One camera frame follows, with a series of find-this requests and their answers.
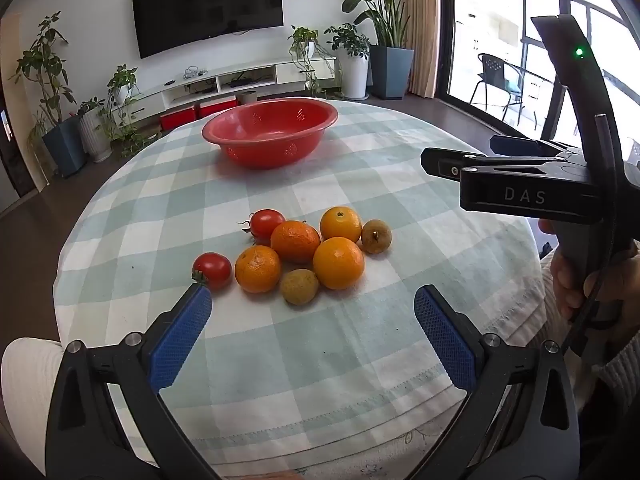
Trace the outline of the right forearm sleeve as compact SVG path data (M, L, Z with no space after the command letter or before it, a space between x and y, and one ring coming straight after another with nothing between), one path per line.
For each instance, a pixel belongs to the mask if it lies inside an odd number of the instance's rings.
M639 477L639 337L592 369L594 387L579 414L581 479Z

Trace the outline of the white sleeve left forearm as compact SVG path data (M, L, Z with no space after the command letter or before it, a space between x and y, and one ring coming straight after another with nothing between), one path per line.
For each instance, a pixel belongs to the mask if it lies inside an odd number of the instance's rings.
M63 357L57 341L20 338L1 361L2 399L17 445L46 473L46 432L52 392Z

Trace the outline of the right hand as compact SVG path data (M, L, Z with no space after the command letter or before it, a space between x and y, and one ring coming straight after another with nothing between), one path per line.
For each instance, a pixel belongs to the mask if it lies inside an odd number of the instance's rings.
M574 266L558 248L551 260L556 310L567 321L583 314L585 328L612 330L613 339L626 340L639 329L639 249L620 261L591 273L579 285Z

